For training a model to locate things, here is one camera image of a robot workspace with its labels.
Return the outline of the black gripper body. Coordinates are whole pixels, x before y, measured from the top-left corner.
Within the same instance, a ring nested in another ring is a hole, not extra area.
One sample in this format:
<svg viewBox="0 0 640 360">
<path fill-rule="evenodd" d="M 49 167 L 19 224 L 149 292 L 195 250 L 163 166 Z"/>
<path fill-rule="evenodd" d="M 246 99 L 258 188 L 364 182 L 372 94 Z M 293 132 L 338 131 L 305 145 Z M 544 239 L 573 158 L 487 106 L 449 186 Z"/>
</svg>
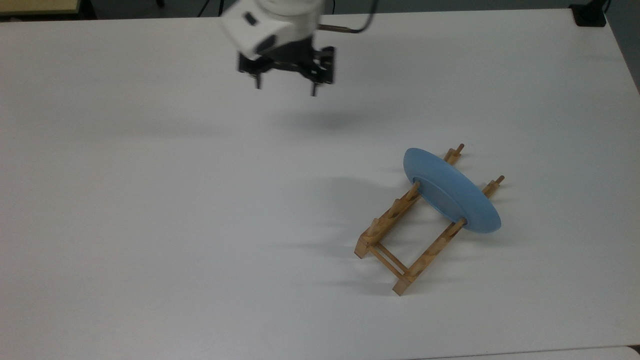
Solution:
<svg viewBox="0 0 640 360">
<path fill-rule="evenodd" d="M 293 41 L 266 50 L 258 58 L 277 69 L 293 70 L 304 76 L 320 76 L 322 69 L 314 61 L 313 41 Z"/>
</svg>

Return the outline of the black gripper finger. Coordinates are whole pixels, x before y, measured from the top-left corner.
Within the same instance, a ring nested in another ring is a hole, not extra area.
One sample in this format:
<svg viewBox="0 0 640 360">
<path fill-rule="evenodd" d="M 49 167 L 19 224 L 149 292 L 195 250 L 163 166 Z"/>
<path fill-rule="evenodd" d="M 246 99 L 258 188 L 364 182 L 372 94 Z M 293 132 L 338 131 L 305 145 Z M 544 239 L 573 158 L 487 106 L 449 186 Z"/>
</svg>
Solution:
<svg viewBox="0 0 640 360">
<path fill-rule="evenodd" d="M 313 66 L 310 67 L 311 96 L 317 96 L 318 89 L 323 85 L 333 85 L 335 82 L 336 48 L 323 47 L 315 50 Z"/>
<path fill-rule="evenodd" d="M 262 89 L 262 74 L 260 64 L 254 60 L 245 57 L 244 54 L 237 53 L 237 71 L 239 73 L 249 75 L 254 80 L 254 87 L 258 90 Z"/>
</svg>

